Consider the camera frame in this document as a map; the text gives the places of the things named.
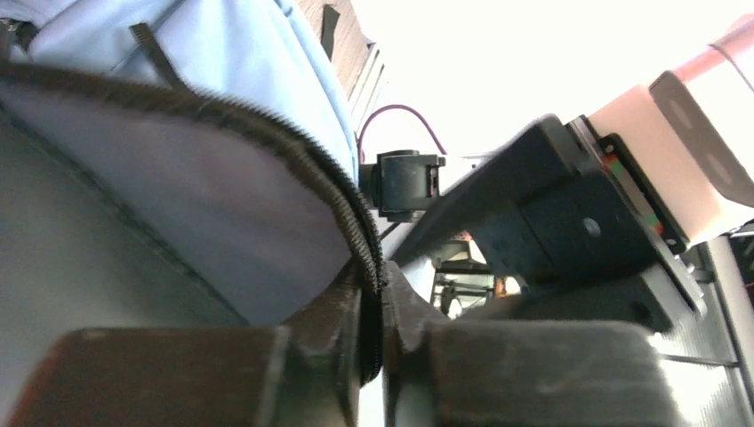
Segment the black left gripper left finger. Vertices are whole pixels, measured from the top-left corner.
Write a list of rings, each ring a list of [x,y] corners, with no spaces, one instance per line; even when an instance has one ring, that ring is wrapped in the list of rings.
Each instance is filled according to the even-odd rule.
[[[82,329],[45,354],[11,426],[354,426],[358,267],[280,326]]]

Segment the light blue backpack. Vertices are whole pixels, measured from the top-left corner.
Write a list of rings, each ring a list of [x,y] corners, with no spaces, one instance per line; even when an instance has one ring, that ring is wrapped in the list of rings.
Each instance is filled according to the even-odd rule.
[[[381,249],[294,1],[1,4],[1,392],[86,326],[275,325]]]

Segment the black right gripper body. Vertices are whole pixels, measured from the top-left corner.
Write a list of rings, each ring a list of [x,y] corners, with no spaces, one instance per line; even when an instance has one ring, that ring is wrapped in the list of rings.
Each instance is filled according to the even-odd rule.
[[[491,318],[614,320],[666,333],[704,318],[703,292],[607,163],[557,117],[485,157],[381,153],[359,187],[380,217],[412,229],[400,266],[468,234],[496,277],[523,293]]]

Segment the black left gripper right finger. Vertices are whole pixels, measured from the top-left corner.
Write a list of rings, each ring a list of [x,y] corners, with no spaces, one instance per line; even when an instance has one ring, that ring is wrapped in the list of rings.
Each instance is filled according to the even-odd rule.
[[[389,426],[680,426],[639,326],[451,320],[394,263],[382,291]]]

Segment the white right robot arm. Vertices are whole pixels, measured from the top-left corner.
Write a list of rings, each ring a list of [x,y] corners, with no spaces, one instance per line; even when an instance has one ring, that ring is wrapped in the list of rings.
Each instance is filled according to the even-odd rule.
[[[617,320],[667,332],[707,313],[679,257],[753,215],[753,20],[654,81],[563,123],[536,119],[461,161],[381,153],[359,187],[414,228],[406,266],[468,234],[497,277],[524,288],[497,318]]]

